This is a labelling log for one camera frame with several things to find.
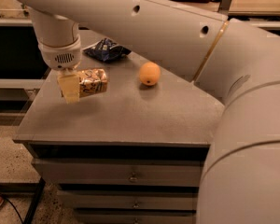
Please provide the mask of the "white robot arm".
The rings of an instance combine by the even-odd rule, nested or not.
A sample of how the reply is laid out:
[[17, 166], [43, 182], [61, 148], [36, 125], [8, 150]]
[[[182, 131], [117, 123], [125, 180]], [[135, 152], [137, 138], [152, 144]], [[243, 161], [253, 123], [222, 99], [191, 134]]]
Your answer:
[[35, 21], [63, 16], [225, 106], [198, 196], [197, 224], [280, 224], [280, 36], [168, 0], [18, 0]]

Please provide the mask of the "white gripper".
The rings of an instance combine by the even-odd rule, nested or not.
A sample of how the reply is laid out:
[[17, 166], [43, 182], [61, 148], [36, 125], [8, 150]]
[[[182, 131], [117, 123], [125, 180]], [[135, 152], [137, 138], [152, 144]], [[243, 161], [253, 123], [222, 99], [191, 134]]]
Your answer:
[[[81, 39], [65, 46], [54, 48], [38, 43], [45, 64], [53, 70], [74, 69], [81, 62]], [[63, 98], [68, 104], [79, 101], [79, 76], [76, 71], [63, 70], [58, 73], [57, 82]]]

